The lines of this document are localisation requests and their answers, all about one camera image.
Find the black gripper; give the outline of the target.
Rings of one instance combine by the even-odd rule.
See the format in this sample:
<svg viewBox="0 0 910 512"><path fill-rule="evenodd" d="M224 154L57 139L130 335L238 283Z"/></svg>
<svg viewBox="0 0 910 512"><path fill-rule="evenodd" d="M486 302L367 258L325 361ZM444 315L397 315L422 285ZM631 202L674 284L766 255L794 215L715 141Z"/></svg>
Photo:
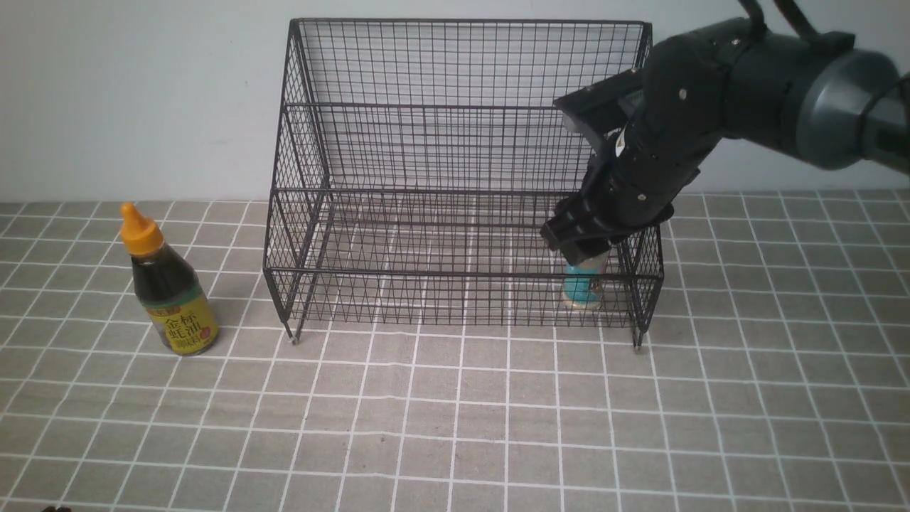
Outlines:
<svg viewBox="0 0 910 512"><path fill-rule="evenodd" d="M582 187L540 228L573 267L608 254L622 235L669 218L672 200L724 136L729 68L718 42L698 33L673 36L653 46L639 69L643 97L633 117L594 153Z"/></svg>

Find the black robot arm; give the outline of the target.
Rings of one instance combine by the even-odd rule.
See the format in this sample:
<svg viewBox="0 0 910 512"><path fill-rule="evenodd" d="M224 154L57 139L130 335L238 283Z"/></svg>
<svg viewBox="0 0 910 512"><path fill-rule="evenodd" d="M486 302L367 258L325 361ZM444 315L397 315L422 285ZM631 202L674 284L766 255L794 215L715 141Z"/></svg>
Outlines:
<svg viewBox="0 0 910 512"><path fill-rule="evenodd" d="M673 216L673 200L722 139L826 171L871 160L908 172L908 75L852 33L816 31L793 1L793 35L767 29L755 1L732 18L663 40L640 67L557 98L594 150L579 190L542 237L569 265Z"/></svg>

